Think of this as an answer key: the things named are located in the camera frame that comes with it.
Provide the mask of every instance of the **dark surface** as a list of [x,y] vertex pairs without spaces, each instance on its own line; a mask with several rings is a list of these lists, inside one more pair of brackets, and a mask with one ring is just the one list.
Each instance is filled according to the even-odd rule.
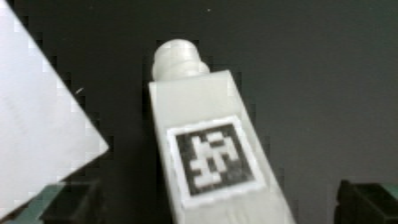
[[398,1],[15,1],[115,149],[109,223],[170,223],[150,122],[157,44],[198,40],[232,69],[301,224],[333,223],[340,180],[398,182]]
[[398,200],[378,183],[342,182],[337,224],[397,224]]
[[106,224],[106,203],[100,183],[65,186],[42,214],[45,224]]

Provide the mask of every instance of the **white sheet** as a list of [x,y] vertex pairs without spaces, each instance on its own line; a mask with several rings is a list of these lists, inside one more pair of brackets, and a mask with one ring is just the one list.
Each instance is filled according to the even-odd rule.
[[0,219],[107,148],[0,0]]

